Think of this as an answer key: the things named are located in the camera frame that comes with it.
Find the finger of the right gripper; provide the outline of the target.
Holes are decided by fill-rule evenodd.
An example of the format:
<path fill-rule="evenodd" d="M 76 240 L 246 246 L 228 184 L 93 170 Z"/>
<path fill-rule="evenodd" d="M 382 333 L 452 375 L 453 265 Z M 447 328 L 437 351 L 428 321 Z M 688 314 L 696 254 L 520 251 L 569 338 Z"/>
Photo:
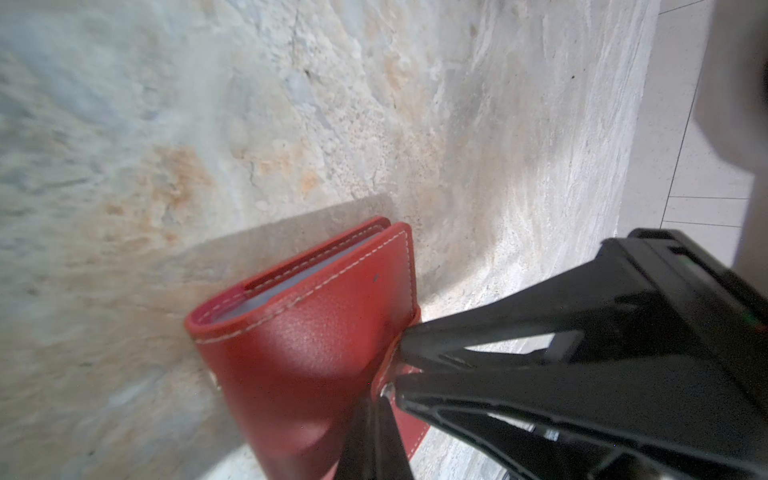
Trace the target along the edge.
<path fill-rule="evenodd" d="M 696 359 L 414 374 L 399 399 L 479 407 L 626 447 L 679 475 L 767 476 L 767 420 L 714 363 Z"/>

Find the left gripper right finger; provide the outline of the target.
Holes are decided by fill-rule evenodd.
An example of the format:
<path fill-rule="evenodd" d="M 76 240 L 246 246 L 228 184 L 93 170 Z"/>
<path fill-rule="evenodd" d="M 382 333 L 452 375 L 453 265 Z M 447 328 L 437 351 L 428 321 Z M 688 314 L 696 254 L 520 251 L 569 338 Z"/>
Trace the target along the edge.
<path fill-rule="evenodd" d="M 413 480 L 390 401 L 378 398 L 374 404 L 374 478 Z"/>

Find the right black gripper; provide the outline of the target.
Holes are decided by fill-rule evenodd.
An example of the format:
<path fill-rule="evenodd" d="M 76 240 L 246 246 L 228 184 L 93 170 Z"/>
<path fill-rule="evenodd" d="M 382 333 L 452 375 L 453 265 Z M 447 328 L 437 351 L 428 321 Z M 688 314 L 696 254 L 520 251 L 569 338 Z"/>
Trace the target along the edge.
<path fill-rule="evenodd" d="M 402 359 L 424 372 L 610 359 L 621 350 L 630 321 L 659 292 L 746 396 L 767 411 L 765 297 L 679 230 L 637 228 L 626 238 L 602 241 L 599 253 L 622 258 L 600 256 L 494 303 L 408 328 Z M 539 335 L 550 335 L 551 343 L 529 354 L 475 349 Z"/>

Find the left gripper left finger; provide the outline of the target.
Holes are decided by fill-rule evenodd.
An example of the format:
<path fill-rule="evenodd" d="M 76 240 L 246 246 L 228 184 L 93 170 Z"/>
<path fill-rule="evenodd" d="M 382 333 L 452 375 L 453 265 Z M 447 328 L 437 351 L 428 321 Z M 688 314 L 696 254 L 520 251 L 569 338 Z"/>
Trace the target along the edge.
<path fill-rule="evenodd" d="M 376 478 L 375 408 L 370 398 L 362 398 L 355 408 L 335 480 L 371 480 Z"/>

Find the red card holder wallet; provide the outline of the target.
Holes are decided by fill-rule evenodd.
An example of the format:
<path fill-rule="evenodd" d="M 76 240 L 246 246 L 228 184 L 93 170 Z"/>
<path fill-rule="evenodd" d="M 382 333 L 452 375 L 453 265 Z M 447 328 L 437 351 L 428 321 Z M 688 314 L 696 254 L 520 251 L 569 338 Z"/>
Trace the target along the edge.
<path fill-rule="evenodd" d="M 412 231 L 384 217 L 245 279 L 184 326 L 269 479 L 328 479 L 357 402 L 420 322 Z"/>

